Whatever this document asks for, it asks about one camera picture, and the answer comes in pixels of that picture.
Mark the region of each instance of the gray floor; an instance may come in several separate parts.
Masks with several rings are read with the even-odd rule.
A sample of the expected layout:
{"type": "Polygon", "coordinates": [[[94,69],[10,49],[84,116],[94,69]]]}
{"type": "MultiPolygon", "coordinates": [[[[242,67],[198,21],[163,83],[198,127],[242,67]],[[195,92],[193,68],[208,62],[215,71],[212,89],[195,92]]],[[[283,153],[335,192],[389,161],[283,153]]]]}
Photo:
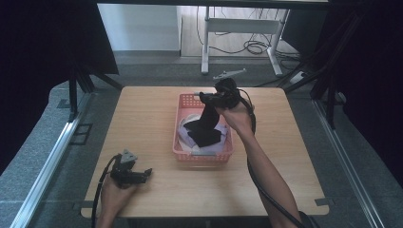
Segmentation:
{"type": "MultiPolygon", "coordinates": [[[[239,86],[256,86],[276,79],[267,59],[212,59],[210,73],[200,74],[199,58],[130,57],[117,55],[121,75],[110,77],[124,86],[213,86],[212,77],[224,70],[246,68],[235,77],[239,86]]],[[[89,227],[80,207],[112,118],[120,91],[92,77],[96,85],[90,109],[81,124],[92,124],[85,145],[70,145],[42,197],[29,227],[89,227]]],[[[322,185],[330,213],[313,216],[320,227],[371,227],[355,196],[309,97],[312,84],[288,94],[303,140],[322,185]]],[[[67,84],[52,89],[43,117],[22,146],[9,168],[0,177],[0,227],[9,227],[35,182],[48,153],[57,141],[68,117],[67,84]]],[[[355,169],[374,201],[385,227],[403,227],[403,191],[380,158],[336,107],[336,132],[355,169]]],[[[80,142],[82,138],[73,138],[80,142]]],[[[126,227],[118,219],[116,227],[126,227]]]]}

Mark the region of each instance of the black cable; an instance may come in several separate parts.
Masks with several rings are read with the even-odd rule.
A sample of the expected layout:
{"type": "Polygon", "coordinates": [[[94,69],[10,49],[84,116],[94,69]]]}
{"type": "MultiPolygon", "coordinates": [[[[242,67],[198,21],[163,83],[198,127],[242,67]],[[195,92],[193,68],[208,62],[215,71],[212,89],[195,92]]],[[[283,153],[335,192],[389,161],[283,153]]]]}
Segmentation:
{"type": "MultiPolygon", "coordinates": [[[[245,99],[243,99],[241,96],[240,96],[240,101],[246,106],[246,109],[248,110],[249,117],[251,118],[251,122],[252,122],[252,132],[255,134],[256,133],[256,116],[254,114],[252,101],[246,91],[244,91],[242,89],[239,89],[239,90],[244,92],[248,97],[249,103],[245,99]]],[[[296,227],[305,228],[305,226],[298,219],[296,219],[293,215],[291,215],[291,213],[289,213],[284,207],[282,207],[275,199],[273,199],[264,190],[264,188],[260,185],[255,172],[253,171],[251,163],[249,162],[248,159],[246,160],[246,162],[247,162],[248,171],[251,176],[251,179],[252,179],[253,183],[256,185],[256,187],[258,188],[259,192],[264,196],[264,198],[267,199],[270,203],[272,203],[272,205],[274,207],[276,207],[291,222],[293,222],[296,225],[296,227]]]]}
{"type": "Polygon", "coordinates": [[[109,169],[109,166],[112,164],[112,162],[114,160],[116,160],[117,157],[118,157],[117,155],[113,156],[113,158],[107,163],[107,165],[104,169],[104,172],[102,173],[100,180],[98,181],[97,191],[95,192],[95,197],[94,197],[94,202],[92,203],[92,212],[91,212],[91,227],[93,227],[93,228],[95,227],[98,199],[101,194],[102,184],[104,183],[104,179],[107,174],[107,170],[109,169]]]}

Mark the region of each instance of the plastic basket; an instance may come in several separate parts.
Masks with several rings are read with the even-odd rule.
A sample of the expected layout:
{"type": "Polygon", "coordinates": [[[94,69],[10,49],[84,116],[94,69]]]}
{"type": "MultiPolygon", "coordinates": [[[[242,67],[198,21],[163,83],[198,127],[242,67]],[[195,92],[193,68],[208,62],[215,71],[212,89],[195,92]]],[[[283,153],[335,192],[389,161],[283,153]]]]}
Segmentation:
{"type": "Polygon", "coordinates": [[[175,122],[175,133],[173,141],[173,152],[178,161],[188,162],[228,162],[232,153],[234,152],[234,146],[232,142],[232,130],[225,119],[220,116],[220,124],[226,125],[228,132],[226,135],[223,150],[221,152],[205,152],[205,153],[192,153],[190,151],[183,151],[179,143],[178,129],[182,119],[186,118],[190,114],[202,114],[204,110],[204,104],[200,101],[199,96],[195,96],[194,93],[182,93],[179,96],[177,116],[175,122]]]}

